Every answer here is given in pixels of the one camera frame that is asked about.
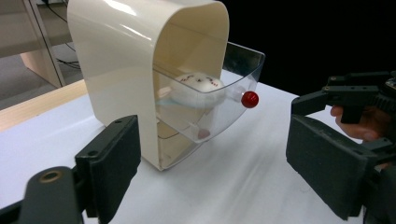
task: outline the white table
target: white table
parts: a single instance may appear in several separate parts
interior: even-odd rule
[[[257,93],[258,106],[178,165],[160,172],[142,160],[111,223],[346,223],[286,161],[296,96],[261,83]],[[329,107],[312,117],[337,129]],[[32,175],[73,167],[74,156],[103,129],[83,95],[2,131],[0,208],[23,198]]]

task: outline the red ball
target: red ball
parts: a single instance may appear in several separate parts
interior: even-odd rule
[[[259,103],[259,95],[254,91],[246,91],[242,96],[241,103],[246,108],[253,108]]]

